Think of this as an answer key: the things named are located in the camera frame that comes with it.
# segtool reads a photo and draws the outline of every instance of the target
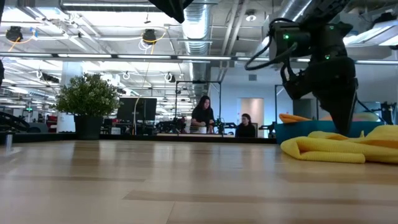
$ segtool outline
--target green plant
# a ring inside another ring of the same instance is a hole
[[[100,75],[84,74],[70,79],[57,95],[53,108],[59,112],[79,116],[106,116],[119,108],[116,87],[101,79]]]

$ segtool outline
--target dark shirt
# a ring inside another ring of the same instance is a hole
[[[247,126],[240,124],[238,128],[236,128],[235,137],[237,138],[255,138],[256,137],[256,128],[252,124],[248,124]]]
[[[208,108],[207,110],[203,110],[197,107],[192,111],[192,119],[195,119],[199,123],[205,122],[208,126],[210,120],[214,121],[213,109]]]

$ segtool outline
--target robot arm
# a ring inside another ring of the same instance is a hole
[[[330,113],[341,134],[349,131],[358,81],[354,61],[347,56],[343,37],[353,28],[342,22],[328,24],[349,0],[312,1],[301,22],[278,18],[270,23],[269,43],[245,65],[246,70],[283,63],[282,83],[291,99],[313,93],[321,107]],[[270,61],[250,67],[251,62],[269,48]],[[308,67],[295,74],[291,57],[310,56]]]

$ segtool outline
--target wooden table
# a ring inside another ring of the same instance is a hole
[[[398,223],[398,167],[297,161],[277,145],[14,144],[4,224]]]

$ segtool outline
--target white pillar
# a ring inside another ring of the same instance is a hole
[[[69,85],[71,78],[83,75],[83,67],[81,62],[63,62],[61,85]],[[57,133],[62,131],[75,132],[75,120],[73,115],[66,113],[58,113]]]

